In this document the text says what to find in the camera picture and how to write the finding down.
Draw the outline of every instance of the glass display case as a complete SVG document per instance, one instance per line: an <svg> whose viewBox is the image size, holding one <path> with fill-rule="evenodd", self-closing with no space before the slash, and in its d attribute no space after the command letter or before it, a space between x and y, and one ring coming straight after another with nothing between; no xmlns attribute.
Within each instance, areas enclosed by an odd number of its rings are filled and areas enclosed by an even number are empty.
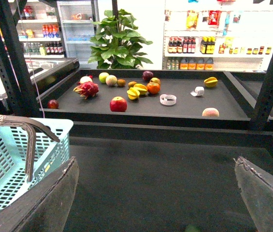
<svg viewBox="0 0 273 232"><path fill-rule="evenodd" d="M58 11L67 57L77 57L81 68L96 68L96 63L88 64L91 55L90 38L95 35L93 21L97 1L58 1Z"/></svg>

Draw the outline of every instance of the white wall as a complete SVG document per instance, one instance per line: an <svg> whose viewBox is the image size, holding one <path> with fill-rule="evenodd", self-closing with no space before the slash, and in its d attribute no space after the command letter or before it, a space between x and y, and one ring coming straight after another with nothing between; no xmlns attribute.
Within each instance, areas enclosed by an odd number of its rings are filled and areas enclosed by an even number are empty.
<svg viewBox="0 0 273 232"><path fill-rule="evenodd" d="M105 10L112 10L111 0L98 0L99 17L102 20ZM153 64L143 63L144 69L161 70L164 39L164 0L118 0L118 9L124 9L133 14L137 19L135 25L137 30L146 40L153 41L151 45L143 44L141 52L148 55Z"/></svg>

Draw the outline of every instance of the red apple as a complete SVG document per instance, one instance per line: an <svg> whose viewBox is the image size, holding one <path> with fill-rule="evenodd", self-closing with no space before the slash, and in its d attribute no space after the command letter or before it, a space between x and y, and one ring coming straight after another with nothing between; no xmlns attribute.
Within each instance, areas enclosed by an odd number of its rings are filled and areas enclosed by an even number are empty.
<svg viewBox="0 0 273 232"><path fill-rule="evenodd" d="M153 74L151 71L144 71L144 72L143 72L142 78L143 78L144 81L149 81L149 80L151 80L153 77L154 77L154 74Z"/></svg>
<svg viewBox="0 0 273 232"><path fill-rule="evenodd" d="M57 100L52 99L49 100L48 104L47 104L48 109L58 109L59 108L59 103Z"/></svg>
<svg viewBox="0 0 273 232"><path fill-rule="evenodd" d="M127 110L127 101L122 97L114 97L109 103L112 112L125 112Z"/></svg>

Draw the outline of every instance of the basket handle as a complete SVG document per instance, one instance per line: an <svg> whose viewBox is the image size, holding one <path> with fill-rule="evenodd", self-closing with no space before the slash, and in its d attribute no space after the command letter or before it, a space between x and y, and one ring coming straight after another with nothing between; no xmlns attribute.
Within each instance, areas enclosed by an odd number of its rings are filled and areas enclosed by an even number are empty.
<svg viewBox="0 0 273 232"><path fill-rule="evenodd" d="M33 165L34 165L34 152L36 133L35 129L40 130L50 139L60 142L60 139L45 125L27 117L19 116L6 116L0 115L0 126L2 127L21 127L28 133L28 146L26 157L26 169L25 173L28 175L28 180L31 181L33 177Z"/></svg>

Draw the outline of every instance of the dragon fruit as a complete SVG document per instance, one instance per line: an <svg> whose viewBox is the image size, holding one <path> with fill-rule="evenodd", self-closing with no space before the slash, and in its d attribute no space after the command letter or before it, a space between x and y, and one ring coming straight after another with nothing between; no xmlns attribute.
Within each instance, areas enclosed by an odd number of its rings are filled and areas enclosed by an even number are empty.
<svg viewBox="0 0 273 232"><path fill-rule="evenodd" d="M75 87L73 91L80 94L81 97L85 97L85 99L87 99L87 97L94 97L96 93L99 92L99 87L97 84L88 81Z"/></svg>

